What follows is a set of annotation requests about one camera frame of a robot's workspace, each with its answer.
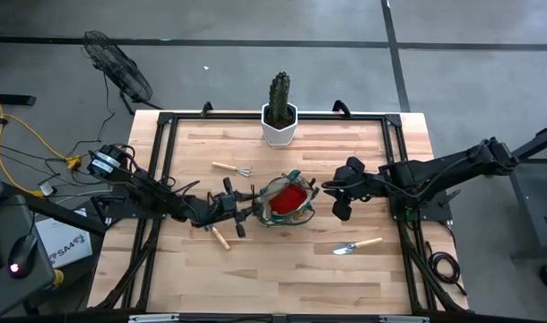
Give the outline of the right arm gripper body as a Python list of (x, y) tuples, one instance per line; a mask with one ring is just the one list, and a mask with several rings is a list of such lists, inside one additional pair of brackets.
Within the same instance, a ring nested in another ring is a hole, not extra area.
[(359, 199), (370, 200), (373, 197), (386, 196), (386, 181), (383, 176), (365, 173), (359, 188)]

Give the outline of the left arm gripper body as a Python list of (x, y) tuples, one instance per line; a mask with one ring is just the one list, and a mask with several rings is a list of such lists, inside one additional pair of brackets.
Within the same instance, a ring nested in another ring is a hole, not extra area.
[(208, 195), (210, 203), (209, 223), (219, 223), (235, 217), (237, 202), (233, 194)]

